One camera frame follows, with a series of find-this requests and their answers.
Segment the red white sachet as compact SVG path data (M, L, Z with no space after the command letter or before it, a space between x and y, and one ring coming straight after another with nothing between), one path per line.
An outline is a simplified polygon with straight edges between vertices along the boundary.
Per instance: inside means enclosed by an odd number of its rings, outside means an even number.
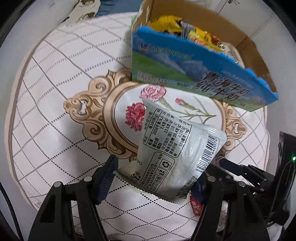
M192 195L190 196L190 204L193 211L194 216L201 216L203 205L199 203Z

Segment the grey white snack packet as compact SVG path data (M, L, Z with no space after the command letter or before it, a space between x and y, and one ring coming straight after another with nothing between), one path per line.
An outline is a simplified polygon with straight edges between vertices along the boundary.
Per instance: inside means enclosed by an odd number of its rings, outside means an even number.
M226 143L226 133L181 119L147 99L144 105L137 158L115 173L135 188L181 204Z

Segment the long yellow snack bag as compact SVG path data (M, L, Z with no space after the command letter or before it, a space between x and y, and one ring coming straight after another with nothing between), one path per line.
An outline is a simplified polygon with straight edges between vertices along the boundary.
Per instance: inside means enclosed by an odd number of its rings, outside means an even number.
M225 51L225 47L218 37L211 35L209 32L203 31L200 28L190 25L184 21L180 21L180 26L182 27L182 38L218 53Z

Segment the white wafer packet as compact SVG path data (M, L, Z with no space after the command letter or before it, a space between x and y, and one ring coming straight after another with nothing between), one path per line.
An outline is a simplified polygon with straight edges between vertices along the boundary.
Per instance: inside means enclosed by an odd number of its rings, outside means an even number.
M241 58L238 50L231 45L230 43L223 42L223 47L224 47L224 53L228 58L231 58L235 64L239 65L242 68L245 68L243 59Z

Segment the bear print pillow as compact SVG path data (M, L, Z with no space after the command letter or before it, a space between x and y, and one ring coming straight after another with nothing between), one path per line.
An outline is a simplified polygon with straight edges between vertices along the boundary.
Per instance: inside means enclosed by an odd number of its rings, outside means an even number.
M100 0L80 0L75 5L69 16L63 20L63 23L72 24L77 21L93 18L98 13L100 5Z

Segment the blue bed sheet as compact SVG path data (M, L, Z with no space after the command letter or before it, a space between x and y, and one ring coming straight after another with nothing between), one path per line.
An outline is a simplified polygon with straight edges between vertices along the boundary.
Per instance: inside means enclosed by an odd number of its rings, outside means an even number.
M143 0L106 0L100 1L100 7L95 17L117 13L129 13L139 10Z

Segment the small yellow snack bag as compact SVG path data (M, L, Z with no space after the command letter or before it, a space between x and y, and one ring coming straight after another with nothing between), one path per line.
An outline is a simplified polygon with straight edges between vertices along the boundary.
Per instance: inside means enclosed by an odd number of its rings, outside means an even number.
M177 16L160 16L148 23L148 26L156 32L169 33L180 36L182 18Z

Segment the cardboard milk box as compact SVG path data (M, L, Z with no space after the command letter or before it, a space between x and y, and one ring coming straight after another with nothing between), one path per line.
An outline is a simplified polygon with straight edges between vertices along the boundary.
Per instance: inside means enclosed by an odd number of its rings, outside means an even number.
M148 23L177 16L233 45L245 68L181 35L156 32ZM278 100L269 70L255 43L217 13L190 1L143 1L132 22L132 80L205 95L247 111Z

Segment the white patterned bed quilt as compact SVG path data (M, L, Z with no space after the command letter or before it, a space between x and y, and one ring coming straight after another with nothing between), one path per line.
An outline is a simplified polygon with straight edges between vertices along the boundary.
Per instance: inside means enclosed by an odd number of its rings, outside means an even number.
M247 111L197 93L132 80L134 13L62 24L25 59L8 117L11 173L39 209L56 181L77 183L116 155L133 161L147 98L174 114L222 129L222 154L266 168L267 105Z

